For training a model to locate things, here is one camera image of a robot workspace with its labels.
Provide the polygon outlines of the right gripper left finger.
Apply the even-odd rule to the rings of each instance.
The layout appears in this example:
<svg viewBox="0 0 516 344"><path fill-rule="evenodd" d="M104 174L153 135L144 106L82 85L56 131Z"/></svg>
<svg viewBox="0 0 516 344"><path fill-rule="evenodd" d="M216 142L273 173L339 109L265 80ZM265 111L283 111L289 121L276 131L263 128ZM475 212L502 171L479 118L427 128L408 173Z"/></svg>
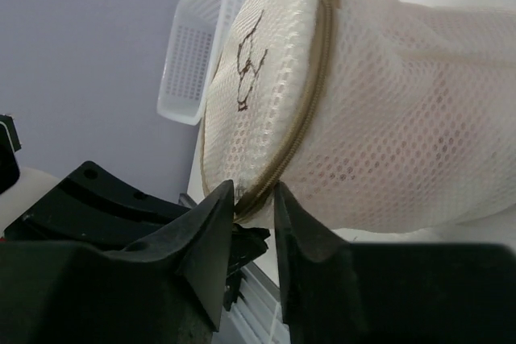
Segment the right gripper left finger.
<svg viewBox="0 0 516 344"><path fill-rule="evenodd" d="M4 343L208 343L218 331L234 185L121 251L1 245Z"/></svg>

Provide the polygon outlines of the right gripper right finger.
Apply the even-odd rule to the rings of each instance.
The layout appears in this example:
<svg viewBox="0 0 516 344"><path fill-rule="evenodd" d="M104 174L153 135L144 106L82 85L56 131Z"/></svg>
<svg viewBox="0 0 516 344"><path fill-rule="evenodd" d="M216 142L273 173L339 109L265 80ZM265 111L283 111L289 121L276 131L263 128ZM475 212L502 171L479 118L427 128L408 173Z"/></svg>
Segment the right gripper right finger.
<svg viewBox="0 0 516 344"><path fill-rule="evenodd" d="M293 343L512 343L515 255L488 243L348 242L274 189Z"/></svg>

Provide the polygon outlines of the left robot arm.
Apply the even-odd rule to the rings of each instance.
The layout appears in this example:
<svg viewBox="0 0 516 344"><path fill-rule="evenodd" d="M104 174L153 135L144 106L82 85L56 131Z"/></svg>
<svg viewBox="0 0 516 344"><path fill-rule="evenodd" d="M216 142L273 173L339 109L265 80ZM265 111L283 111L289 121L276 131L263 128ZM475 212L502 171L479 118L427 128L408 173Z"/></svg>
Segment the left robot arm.
<svg viewBox="0 0 516 344"><path fill-rule="evenodd" d="M1 195L21 183L15 152L21 149L15 122L1 114ZM197 206L187 193L178 203L143 193L92 161L68 174L56 187L17 214L1 231L6 241L78 241L102 251L122 250ZM233 226L223 307L229 311L240 296L242 267L267 250L270 232Z"/></svg>

